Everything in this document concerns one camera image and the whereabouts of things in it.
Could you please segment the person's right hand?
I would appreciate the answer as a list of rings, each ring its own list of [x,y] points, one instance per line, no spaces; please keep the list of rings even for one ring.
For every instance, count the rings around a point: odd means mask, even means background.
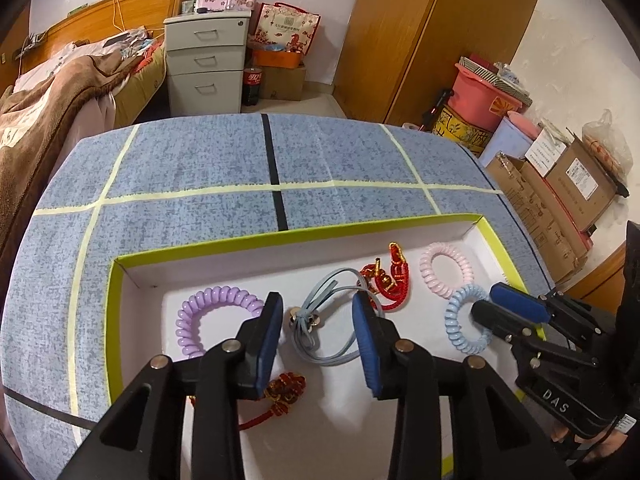
[[[564,441],[570,430],[568,430],[565,426],[556,422],[551,431],[551,440],[553,442],[562,442]],[[613,429],[608,437],[605,438],[605,431],[600,432],[597,437],[592,439],[583,439],[581,437],[573,437],[575,442],[579,442],[580,444],[586,444],[592,450],[590,453],[584,458],[584,463],[592,462],[593,460],[600,460],[600,458],[605,458],[611,456],[616,451],[618,451],[634,434],[632,430],[628,432],[628,434],[624,434],[618,429]]]

